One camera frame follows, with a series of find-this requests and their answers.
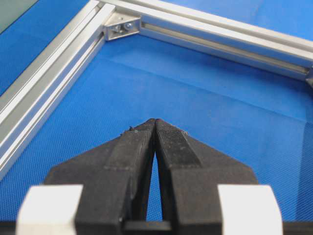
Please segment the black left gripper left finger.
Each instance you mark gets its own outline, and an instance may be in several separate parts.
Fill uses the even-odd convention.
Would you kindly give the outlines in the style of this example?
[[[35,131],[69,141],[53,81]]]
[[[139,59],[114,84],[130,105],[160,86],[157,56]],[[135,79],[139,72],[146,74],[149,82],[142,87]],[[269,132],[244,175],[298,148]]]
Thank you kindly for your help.
[[[16,222],[19,235],[120,235],[147,213],[155,120],[54,166],[32,186]]]

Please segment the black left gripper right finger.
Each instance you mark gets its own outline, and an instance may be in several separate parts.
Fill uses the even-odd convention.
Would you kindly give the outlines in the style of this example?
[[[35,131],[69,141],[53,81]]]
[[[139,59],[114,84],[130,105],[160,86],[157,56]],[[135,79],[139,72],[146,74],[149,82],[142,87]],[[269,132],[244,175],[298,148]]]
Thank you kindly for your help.
[[[272,188],[253,170],[156,120],[163,216],[177,235],[281,235]]]

